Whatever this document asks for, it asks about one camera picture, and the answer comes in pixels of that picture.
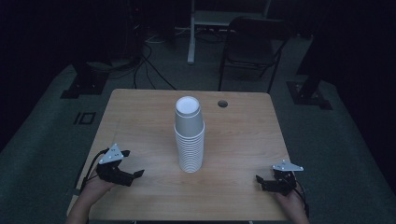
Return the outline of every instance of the chair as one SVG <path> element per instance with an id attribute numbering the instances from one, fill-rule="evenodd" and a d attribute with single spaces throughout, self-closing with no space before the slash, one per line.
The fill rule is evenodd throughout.
<path id="1" fill-rule="evenodd" d="M 230 22 L 221 57 L 219 91 L 224 67 L 253 68 L 262 70 L 274 67 L 268 85 L 269 93 L 279 65 L 281 51 L 293 36 L 292 26 L 287 21 L 238 17 Z"/>

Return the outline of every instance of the hand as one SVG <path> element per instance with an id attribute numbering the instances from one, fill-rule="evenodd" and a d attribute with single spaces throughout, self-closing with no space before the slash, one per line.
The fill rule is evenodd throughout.
<path id="1" fill-rule="evenodd" d="M 92 206 L 115 186 L 116 184 L 101 179 L 97 176 L 96 170 L 93 170 L 78 199 Z"/>
<path id="2" fill-rule="evenodd" d="M 84 190 L 78 196 L 78 199 L 70 210 L 66 224 L 85 224 L 88 220 L 91 207 L 114 186 L 116 184 L 99 178 L 96 170 L 94 170 Z"/>
<path id="3" fill-rule="evenodd" d="M 297 190 L 301 192 L 300 186 L 297 186 Z M 275 193 L 275 198 L 293 223 L 309 223 L 308 217 L 306 216 L 304 210 L 304 202 L 297 192 L 292 190 L 287 196 L 283 196 L 281 193 Z"/>

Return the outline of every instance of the desk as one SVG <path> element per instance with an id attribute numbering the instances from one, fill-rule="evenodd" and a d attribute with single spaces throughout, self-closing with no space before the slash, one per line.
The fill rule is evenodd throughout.
<path id="1" fill-rule="evenodd" d="M 178 166 L 175 103 L 194 96 L 205 120 L 203 166 L 193 174 Z M 223 108 L 219 100 L 228 102 Z M 131 150 L 120 169 L 145 169 L 131 187 L 117 186 L 91 211 L 101 220 L 285 220 L 255 175 L 273 179 L 271 165 L 289 155 L 266 93 L 114 90 L 92 143 L 93 157 L 117 143 Z M 74 196 L 70 207 L 77 196 Z"/>
<path id="2" fill-rule="evenodd" d="M 222 11 L 204 11 L 195 10 L 195 0 L 191 0 L 191 29 L 190 45 L 187 63 L 193 64 L 195 60 L 195 25 L 217 25 L 228 26 L 230 22 L 239 16 L 266 18 L 269 6 L 272 0 L 265 1 L 263 13 L 246 13 L 246 12 L 222 12 Z"/>

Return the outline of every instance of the stack of paper cups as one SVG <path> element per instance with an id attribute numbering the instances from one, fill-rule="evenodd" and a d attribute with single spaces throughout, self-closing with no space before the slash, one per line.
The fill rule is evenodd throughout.
<path id="1" fill-rule="evenodd" d="M 193 173 L 204 158 L 205 123 L 197 99 L 184 96 L 176 103 L 175 134 L 180 168 Z"/>

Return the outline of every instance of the gray carpet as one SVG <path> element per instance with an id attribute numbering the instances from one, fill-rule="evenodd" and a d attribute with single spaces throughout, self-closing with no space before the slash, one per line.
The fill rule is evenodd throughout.
<path id="1" fill-rule="evenodd" d="M 194 65 L 187 64 L 186 37 L 173 43 L 148 44 L 152 47 L 149 60 L 178 90 L 217 90 L 221 43 L 197 40 Z M 309 44 L 310 40 L 296 37 L 286 46 L 271 96 L 291 160 L 305 168 L 297 177 L 307 189 L 310 220 L 395 223 L 395 195 L 335 87 L 325 82 L 319 86 L 333 110 L 295 105 L 290 97 L 286 82 L 306 79 L 295 74 Z M 64 223 L 79 169 L 91 148 L 107 100 L 114 89 L 132 88 L 134 83 L 133 72 L 114 72 L 101 95 L 61 99 L 75 75 L 72 66 L 68 66 L 52 81 L 0 154 L 0 220 L 5 223 Z M 257 79 L 257 75 L 228 69 L 223 90 L 265 91 L 269 78 Z M 148 76 L 156 89 L 171 89 L 149 65 Z M 136 74 L 136 86 L 153 88 L 145 65 Z M 93 123 L 75 123 L 78 113 L 95 113 Z"/>

